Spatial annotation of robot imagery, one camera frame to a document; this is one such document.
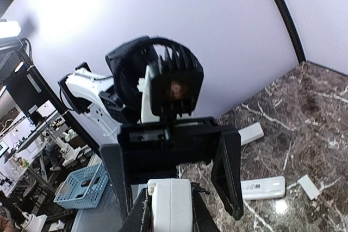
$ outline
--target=metal table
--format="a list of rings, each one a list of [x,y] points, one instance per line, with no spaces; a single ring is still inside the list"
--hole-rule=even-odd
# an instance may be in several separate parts
[[[49,124],[59,116],[60,114],[58,111],[54,111],[53,113],[51,113],[43,124],[41,124],[35,130],[33,130],[33,132],[26,138],[25,142],[23,142],[20,145],[16,153],[28,148],[29,145],[32,144],[39,137],[39,135],[47,128],[47,126],[49,126]]]
[[[40,157],[42,155],[41,153],[42,153],[43,149],[44,149],[44,146],[37,149],[35,154],[32,155],[32,157],[30,159],[28,159],[29,166],[22,170],[22,172],[19,174],[18,178],[16,180],[14,180],[12,185],[2,189],[6,197],[9,197],[12,194],[12,192],[14,191],[14,189],[16,189],[17,184],[20,182],[20,180],[23,178],[23,176],[29,170],[29,168],[31,168],[31,165],[34,163],[35,159],[37,159],[37,157]]]
[[[118,202],[110,183],[95,209],[81,209],[77,212],[71,232],[116,232],[122,226]]]
[[[37,180],[43,187],[48,188],[53,194],[55,194],[55,188],[52,187],[45,179],[42,178],[31,166],[28,167],[28,172],[33,176],[35,180]]]

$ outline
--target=black metal frame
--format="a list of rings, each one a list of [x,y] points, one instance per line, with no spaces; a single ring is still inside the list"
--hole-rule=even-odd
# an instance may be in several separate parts
[[[87,143],[87,145],[97,154],[99,153],[99,144],[87,133],[87,131],[79,124],[79,122],[73,117],[73,115],[67,111],[64,105],[59,100],[58,96],[54,93],[52,88],[45,81],[41,73],[36,66],[30,60],[26,51],[23,48],[23,44],[17,38],[3,39],[0,41],[0,54],[15,52],[17,56],[28,66],[28,73],[32,78],[45,88],[48,93],[49,101],[57,109],[57,111],[64,117],[68,126],[70,126],[76,133]]]
[[[285,26],[288,30],[291,42],[293,43],[294,50],[297,56],[297,59],[299,63],[305,62],[306,57],[305,53],[303,51],[302,43],[299,37],[299,34],[296,30],[295,23],[293,21],[293,18],[291,17],[291,14],[289,12],[289,9],[285,3],[284,0],[274,0],[276,2],[276,5],[279,9],[279,12],[281,13],[281,16],[283,18],[283,21],[285,23]]]

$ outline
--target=black strip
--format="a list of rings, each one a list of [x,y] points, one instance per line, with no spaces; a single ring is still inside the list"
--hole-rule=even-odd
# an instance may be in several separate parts
[[[76,133],[78,136],[80,136],[86,143],[87,145],[98,155],[100,156],[99,153],[99,144],[89,135],[89,133],[86,132],[86,130],[79,124],[79,122],[72,116],[70,112],[66,112],[65,107],[62,105],[60,102],[59,98],[51,87],[48,85],[48,83],[45,81],[45,79],[42,77],[41,73],[38,71],[38,69],[35,66],[31,65],[33,64],[25,52],[23,48],[20,48],[19,50],[16,51],[17,55],[19,58],[21,58],[25,64],[28,65],[29,69],[28,72],[31,74],[33,79],[40,83],[48,92],[49,94],[49,101],[52,103],[52,105],[57,109],[57,111],[61,114],[64,115],[64,119],[66,120],[67,125],[69,125]]]
[[[305,57],[305,53],[303,52],[302,43],[300,41],[299,34],[297,33],[294,21],[290,15],[289,9],[285,1],[284,0],[274,0],[274,1],[276,2],[279,12],[282,15],[283,21],[288,30],[290,39],[293,43],[294,50],[299,63],[305,62],[306,57]]]

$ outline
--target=blue plastic basket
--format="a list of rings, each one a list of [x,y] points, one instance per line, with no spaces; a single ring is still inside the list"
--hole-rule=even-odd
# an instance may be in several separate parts
[[[65,209],[92,209],[98,203],[109,177],[102,163],[71,172],[60,187],[54,202]]]

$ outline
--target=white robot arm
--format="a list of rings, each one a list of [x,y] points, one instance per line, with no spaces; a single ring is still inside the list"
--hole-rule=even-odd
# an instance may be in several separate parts
[[[77,69],[74,73],[68,75],[65,79],[65,86],[69,93],[70,105],[74,108],[85,106],[83,113],[89,120],[102,129],[105,136],[110,138],[111,142],[117,142],[117,133],[120,123],[114,120],[108,110],[105,108],[100,98],[101,92],[106,92],[114,85],[112,77],[105,77],[94,74],[85,68]]]

